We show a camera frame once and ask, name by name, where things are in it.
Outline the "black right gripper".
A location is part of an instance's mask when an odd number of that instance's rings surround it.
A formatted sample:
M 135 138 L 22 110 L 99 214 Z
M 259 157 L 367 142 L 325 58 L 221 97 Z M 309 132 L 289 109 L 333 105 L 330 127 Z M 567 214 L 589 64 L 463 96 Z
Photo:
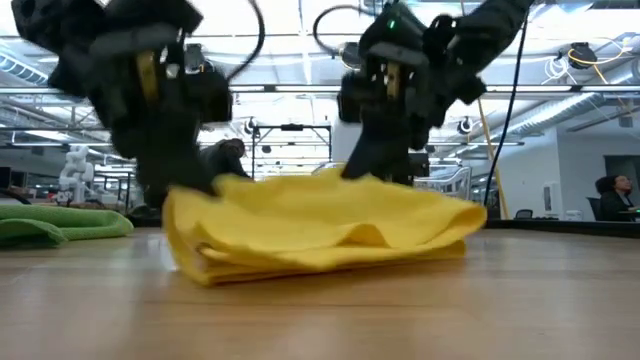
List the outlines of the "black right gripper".
M 358 43 L 360 68 L 342 78 L 339 118 L 357 123 L 379 112 L 406 122 L 413 145 L 424 146 L 429 130 L 442 125 L 452 103 L 470 104 L 486 92 L 484 82 L 454 56 L 462 35 L 457 25 L 456 18 L 439 15 L 426 26 L 399 0 L 385 3 Z M 379 42 L 422 51 L 428 59 L 413 74 L 400 100 L 387 97 L 382 71 L 373 70 L 367 60 L 369 49 Z M 384 182 L 412 185 L 409 143 L 410 134 L 401 127 L 365 122 L 341 177 L 355 180 L 372 175 Z

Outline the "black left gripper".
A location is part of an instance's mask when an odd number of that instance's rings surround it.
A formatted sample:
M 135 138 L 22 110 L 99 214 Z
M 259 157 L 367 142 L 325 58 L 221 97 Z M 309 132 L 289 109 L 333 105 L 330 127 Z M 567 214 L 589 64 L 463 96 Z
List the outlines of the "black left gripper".
M 115 150 L 136 160 L 144 202 L 160 208 L 171 186 L 215 195 L 214 175 L 199 158 L 203 123 L 228 122 L 232 96 L 219 70 L 201 70 L 184 40 L 203 20 L 190 0 L 11 0 L 20 37 L 58 57 L 50 87 L 88 99 Z M 152 23 L 179 30 L 175 44 L 158 53 L 160 97 L 147 103 L 114 81 L 113 68 L 89 54 L 100 35 Z

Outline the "yellow towel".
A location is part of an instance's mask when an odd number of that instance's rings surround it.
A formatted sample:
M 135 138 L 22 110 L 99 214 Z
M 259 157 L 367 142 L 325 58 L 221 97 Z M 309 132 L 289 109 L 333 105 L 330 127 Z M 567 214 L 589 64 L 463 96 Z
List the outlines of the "yellow towel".
M 162 211 L 178 269 L 203 286 L 460 258 L 487 220 L 477 203 L 337 169 L 214 185 L 174 187 Z

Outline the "bright green towel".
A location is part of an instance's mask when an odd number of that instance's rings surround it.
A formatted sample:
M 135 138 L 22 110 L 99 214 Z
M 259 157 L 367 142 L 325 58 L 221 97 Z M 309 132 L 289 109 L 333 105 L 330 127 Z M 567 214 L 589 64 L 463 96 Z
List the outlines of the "bright green towel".
M 133 224 L 111 210 L 0 205 L 0 250 L 56 248 L 67 242 L 124 237 Z

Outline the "person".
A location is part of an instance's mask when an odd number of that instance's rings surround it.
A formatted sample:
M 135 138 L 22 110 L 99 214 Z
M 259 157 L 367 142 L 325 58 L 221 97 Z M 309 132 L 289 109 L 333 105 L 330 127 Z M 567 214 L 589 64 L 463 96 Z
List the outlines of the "person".
M 239 138 L 220 140 L 214 145 L 200 150 L 200 159 L 214 175 L 235 174 L 249 178 L 245 172 L 241 158 L 245 155 L 245 143 Z
M 600 213 L 604 221 L 635 222 L 640 207 L 629 198 L 633 186 L 624 175 L 611 175 L 599 178 L 595 188 L 600 195 Z

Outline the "clear plastic bin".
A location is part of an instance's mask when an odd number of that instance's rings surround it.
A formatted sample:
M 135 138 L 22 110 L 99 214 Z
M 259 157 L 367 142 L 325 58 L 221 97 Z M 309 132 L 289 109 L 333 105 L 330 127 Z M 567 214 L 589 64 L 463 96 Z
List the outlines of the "clear plastic bin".
M 429 162 L 412 161 L 409 179 L 418 190 L 440 192 L 463 200 L 471 198 L 472 169 L 459 159 L 430 158 Z

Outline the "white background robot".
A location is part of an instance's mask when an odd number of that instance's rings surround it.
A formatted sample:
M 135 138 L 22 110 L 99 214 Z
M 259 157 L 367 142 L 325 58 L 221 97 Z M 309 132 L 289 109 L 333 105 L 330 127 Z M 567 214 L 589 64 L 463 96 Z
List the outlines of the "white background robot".
M 94 178 L 94 166 L 87 161 L 89 148 L 72 145 L 65 155 L 65 165 L 59 175 L 58 204 L 83 203 L 88 191 L 87 184 Z

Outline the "black background workstation frame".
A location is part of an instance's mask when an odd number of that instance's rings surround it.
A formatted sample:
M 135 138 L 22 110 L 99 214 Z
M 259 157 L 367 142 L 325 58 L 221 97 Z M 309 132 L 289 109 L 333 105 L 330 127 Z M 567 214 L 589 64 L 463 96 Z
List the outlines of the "black background workstation frame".
M 255 125 L 249 144 L 250 173 L 259 179 L 305 175 L 332 161 L 330 125 Z

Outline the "black metal table frame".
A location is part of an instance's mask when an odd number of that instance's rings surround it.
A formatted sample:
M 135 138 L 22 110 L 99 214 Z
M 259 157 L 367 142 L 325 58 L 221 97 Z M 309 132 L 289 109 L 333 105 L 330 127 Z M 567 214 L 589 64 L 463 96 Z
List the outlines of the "black metal table frame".
M 373 218 L 331 223 L 322 219 L 269 218 L 263 216 L 190 217 L 170 214 L 160 218 L 132 219 L 136 226 L 161 226 L 171 238 L 209 233 L 237 241 L 251 237 L 289 243 L 310 237 L 314 242 L 357 239 L 366 242 L 416 243 L 420 239 L 450 236 L 461 239 L 480 229 L 509 229 L 640 239 L 640 224 L 571 222 L 560 220 L 493 220 L 484 213 L 466 211 L 447 217 Z

